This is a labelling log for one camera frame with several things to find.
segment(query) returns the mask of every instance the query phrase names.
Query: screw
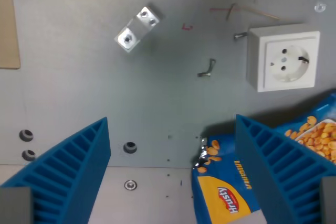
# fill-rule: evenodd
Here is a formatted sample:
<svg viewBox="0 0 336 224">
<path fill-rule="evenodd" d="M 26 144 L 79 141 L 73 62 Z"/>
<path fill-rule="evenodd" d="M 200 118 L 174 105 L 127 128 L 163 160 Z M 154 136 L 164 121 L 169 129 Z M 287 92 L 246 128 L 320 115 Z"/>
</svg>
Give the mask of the screw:
<svg viewBox="0 0 336 224">
<path fill-rule="evenodd" d="M 327 5 L 322 2 L 317 2 L 315 6 L 315 12 L 323 13 L 326 10 Z"/>
<path fill-rule="evenodd" d="M 247 36 L 248 36 L 247 32 L 240 33 L 240 34 L 234 34 L 233 35 L 233 39 L 234 40 L 238 40 L 238 39 L 241 39 L 241 38 L 244 38 L 244 37 L 247 37 Z"/>
</svg>

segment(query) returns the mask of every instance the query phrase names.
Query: white power outlet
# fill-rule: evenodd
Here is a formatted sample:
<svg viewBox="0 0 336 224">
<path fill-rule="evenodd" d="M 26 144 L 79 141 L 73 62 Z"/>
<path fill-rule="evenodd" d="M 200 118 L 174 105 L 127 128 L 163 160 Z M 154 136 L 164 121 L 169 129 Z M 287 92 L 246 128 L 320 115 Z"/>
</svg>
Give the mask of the white power outlet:
<svg viewBox="0 0 336 224">
<path fill-rule="evenodd" d="M 314 87 L 319 43 L 306 24 L 250 29 L 247 80 L 258 92 Z"/>
</svg>

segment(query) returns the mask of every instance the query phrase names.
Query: roasted peanuts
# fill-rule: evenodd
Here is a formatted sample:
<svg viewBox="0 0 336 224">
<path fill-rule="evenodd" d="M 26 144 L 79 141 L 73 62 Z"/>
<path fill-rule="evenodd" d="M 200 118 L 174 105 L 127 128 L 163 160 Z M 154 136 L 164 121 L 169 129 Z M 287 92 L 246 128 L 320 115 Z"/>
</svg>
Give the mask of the roasted peanuts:
<svg viewBox="0 0 336 224">
<path fill-rule="evenodd" d="M 296 140 L 312 151 L 336 164 L 336 123 L 321 122 L 317 124 L 315 116 L 307 117 L 299 132 L 289 129 L 285 136 Z"/>
</svg>

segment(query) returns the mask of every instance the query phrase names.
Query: blue snack bag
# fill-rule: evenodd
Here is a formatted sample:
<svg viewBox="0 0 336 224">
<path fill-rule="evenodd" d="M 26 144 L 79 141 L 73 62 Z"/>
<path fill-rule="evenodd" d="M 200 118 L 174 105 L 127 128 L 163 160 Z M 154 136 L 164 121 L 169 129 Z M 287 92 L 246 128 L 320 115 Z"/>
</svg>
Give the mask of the blue snack bag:
<svg viewBox="0 0 336 224">
<path fill-rule="evenodd" d="M 260 209 L 235 154 L 234 135 L 202 140 L 202 154 L 192 172 L 197 223 L 224 224 Z"/>
</svg>

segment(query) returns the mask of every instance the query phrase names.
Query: metal bracket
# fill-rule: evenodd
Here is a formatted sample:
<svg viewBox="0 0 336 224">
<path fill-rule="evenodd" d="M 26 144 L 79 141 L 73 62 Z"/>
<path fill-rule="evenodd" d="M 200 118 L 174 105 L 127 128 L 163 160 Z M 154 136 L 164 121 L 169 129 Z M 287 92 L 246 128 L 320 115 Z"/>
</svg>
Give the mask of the metal bracket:
<svg viewBox="0 0 336 224">
<path fill-rule="evenodd" d="M 144 7 L 116 36 L 115 41 L 127 52 L 130 52 L 141 39 L 149 33 L 160 19 L 149 7 Z"/>
</svg>

